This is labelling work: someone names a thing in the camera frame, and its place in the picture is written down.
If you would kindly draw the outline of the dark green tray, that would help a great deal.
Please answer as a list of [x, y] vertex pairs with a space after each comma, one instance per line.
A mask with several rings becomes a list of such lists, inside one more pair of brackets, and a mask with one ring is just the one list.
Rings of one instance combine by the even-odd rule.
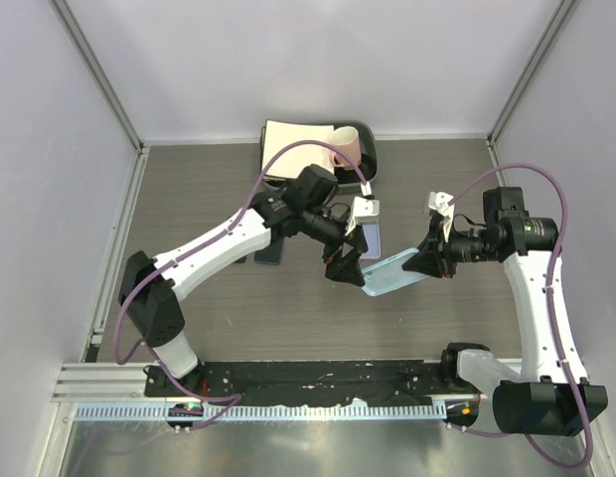
[[335, 167], [333, 151], [322, 146], [304, 145], [284, 153], [275, 163], [272, 157], [291, 143], [305, 139], [328, 143], [332, 132], [343, 126], [354, 126], [360, 135], [362, 162], [359, 169], [371, 182], [377, 175], [378, 161], [376, 142], [372, 131], [360, 121], [330, 121], [313, 124], [280, 122], [268, 119], [261, 128], [260, 169], [266, 172], [263, 186], [270, 190], [282, 188], [297, 179], [304, 167], [318, 165], [335, 175], [339, 183], [340, 194], [353, 194], [360, 189], [360, 179], [352, 170]]

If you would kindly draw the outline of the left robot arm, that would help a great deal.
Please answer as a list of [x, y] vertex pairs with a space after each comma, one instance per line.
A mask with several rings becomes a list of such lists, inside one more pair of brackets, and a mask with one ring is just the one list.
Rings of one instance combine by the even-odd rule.
[[379, 217], [371, 186], [336, 217], [329, 206], [339, 189], [328, 170], [310, 165], [275, 191], [256, 192], [225, 222], [190, 242], [154, 257], [139, 251], [127, 259], [119, 290], [120, 315], [158, 360], [179, 396], [196, 394], [204, 365], [185, 336], [182, 301], [204, 281], [250, 253], [303, 234], [321, 243], [328, 279], [365, 284], [359, 260], [368, 250], [365, 223]]

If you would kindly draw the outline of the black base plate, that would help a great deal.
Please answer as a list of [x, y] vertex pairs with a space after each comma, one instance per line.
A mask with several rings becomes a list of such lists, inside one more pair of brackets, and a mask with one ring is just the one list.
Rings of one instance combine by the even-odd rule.
[[240, 394], [241, 405], [288, 407], [346, 406], [355, 398], [370, 406], [411, 405], [479, 392], [428, 360], [207, 361], [180, 385], [210, 398]]

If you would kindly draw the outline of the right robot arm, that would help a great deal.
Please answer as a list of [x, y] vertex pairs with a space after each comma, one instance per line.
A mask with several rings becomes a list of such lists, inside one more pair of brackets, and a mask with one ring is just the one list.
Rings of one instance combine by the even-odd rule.
[[428, 233], [402, 268], [449, 278], [460, 263], [499, 262], [515, 300], [522, 366], [514, 371], [484, 345], [450, 343], [441, 355], [440, 384], [453, 393], [472, 386], [486, 395], [504, 433], [579, 434], [584, 419], [593, 420], [607, 407], [608, 396], [590, 383], [572, 338], [555, 221], [531, 216], [521, 188], [498, 187], [483, 194], [484, 222], [458, 231], [451, 198], [429, 194]]

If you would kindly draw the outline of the dark blue phone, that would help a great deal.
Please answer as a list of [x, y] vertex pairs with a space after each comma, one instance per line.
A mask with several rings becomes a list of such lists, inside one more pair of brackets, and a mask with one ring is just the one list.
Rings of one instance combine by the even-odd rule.
[[284, 239], [280, 238], [254, 254], [254, 262], [262, 265], [279, 265], [283, 254]]

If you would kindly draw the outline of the pink mug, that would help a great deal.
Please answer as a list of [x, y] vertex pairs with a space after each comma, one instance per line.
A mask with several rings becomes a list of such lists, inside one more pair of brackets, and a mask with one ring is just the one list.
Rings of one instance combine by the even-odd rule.
[[354, 126], [336, 128], [329, 137], [329, 142], [337, 149], [332, 153], [335, 167], [352, 170], [354, 165], [362, 162], [360, 135]]

